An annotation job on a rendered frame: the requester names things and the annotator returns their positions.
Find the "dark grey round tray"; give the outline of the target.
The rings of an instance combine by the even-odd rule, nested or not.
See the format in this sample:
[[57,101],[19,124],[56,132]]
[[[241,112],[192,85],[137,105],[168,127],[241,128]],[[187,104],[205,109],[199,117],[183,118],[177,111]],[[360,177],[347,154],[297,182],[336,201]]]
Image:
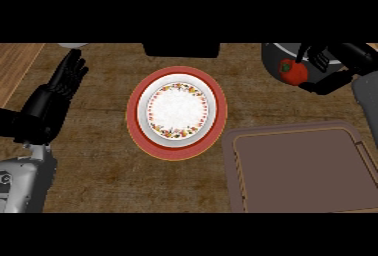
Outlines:
[[[261,44],[261,60],[263,60],[264,68],[269,74],[273,76],[273,78],[280,82],[283,81],[280,80],[280,75],[279,75],[279,62],[285,58],[295,60],[301,44],[303,43],[263,43]],[[316,69],[316,67],[310,64],[307,57],[303,57],[303,60],[300,63],[305,65],[305,68],[308,71],[308,79],[305,82],[316,83],[334,72],[345,70],[344,65],[341,63],[335,63],[336,59],[331,55],[331,53],[328,51],[323,51],[323,54],[329,58],[329,66],[325,73],[322,73]]]

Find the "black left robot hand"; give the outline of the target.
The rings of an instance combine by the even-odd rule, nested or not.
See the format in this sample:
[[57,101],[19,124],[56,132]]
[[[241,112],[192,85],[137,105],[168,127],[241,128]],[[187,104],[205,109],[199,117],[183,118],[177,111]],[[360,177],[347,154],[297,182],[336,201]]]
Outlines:
[[49,82],[37,87],[20,111],[0,108],[0,137],[10,137],[15,143],[50,144],[60,132],[87,71],[81,50],[71,49]]

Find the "red oval placemat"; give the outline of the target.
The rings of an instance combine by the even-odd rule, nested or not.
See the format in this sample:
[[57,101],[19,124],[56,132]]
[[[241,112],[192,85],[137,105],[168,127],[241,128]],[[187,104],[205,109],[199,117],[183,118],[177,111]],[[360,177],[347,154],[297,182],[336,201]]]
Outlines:
[[[209,132],[207,133],[205,137],[189,146],[178,147],[178,148],[168,148],[165,146],[158,145],[155,142],[152,142],[142,133],[142,129],[137,124],[137,101],[139,101],[142,92],[146,89],[147,84],[152,81],[155,81],[158,78],[161,78],[164,75],[178,74],[178,73],[195,75],[209,85],[209,88],[215,95],[215,100],[217,100],[217,114],[215,114],[215,121],[214,121],[212,127],[209,128]],[[137,147],[150,156],[168,161],[180,161],[198,156],[202,152],[208,150],[208,148],[215,143],[224,129],[226,120],[227,120],[226,97],[217,81],[204,71],[187,66],[171,66],[155,71],[140,81],[128,99],[125,121],[127,121],[127,129],[128,129],[131,139]]]

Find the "black appliance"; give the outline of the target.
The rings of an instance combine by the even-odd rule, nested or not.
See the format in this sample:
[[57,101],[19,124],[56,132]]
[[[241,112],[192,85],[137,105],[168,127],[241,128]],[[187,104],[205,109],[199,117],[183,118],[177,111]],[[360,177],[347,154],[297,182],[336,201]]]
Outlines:
[[147,56],[215,58],[220,52],[218,43],[143,43]]

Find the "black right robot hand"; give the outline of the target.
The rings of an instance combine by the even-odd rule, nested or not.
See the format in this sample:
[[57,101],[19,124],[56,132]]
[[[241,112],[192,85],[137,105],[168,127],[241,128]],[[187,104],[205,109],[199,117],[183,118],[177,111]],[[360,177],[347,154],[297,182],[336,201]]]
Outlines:
[[307,57],[310,64],[325,73],[329,66],[328,51],[345,70],[329,74],[316,83],[303,82],[298,87],[317,95],[328,95],[353,80],[353,75],[360,76],[378,71],[378,51],[366,43],[303,43],[300,45],[295,62],[300,63]]

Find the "white floral rim plate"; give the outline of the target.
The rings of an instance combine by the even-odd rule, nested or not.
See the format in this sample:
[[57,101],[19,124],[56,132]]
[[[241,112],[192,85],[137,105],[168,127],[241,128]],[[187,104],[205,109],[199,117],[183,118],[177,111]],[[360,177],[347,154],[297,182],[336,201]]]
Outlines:
[[137,124],[158,145],[178,148],[198,142],[215,114],[215,95],[195,75],[168,74],[147,84],[137,101]]

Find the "brown rectangular tray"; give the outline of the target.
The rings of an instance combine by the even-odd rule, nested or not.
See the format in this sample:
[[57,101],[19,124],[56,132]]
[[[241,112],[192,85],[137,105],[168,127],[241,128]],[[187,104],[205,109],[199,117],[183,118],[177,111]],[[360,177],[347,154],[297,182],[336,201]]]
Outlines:
[[378,212],[378,164],[347,122],[232,129],[221,148],[235,212]]

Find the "red bell pepper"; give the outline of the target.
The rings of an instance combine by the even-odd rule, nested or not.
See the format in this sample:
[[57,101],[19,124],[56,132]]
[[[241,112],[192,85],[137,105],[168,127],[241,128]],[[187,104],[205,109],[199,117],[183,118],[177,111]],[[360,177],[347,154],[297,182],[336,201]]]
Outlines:
[[297,63],[294,59],[282,59],[279,62],[279,75],[280,80],[292,85],[298,86],[308,79],[308,71],[303,63]]

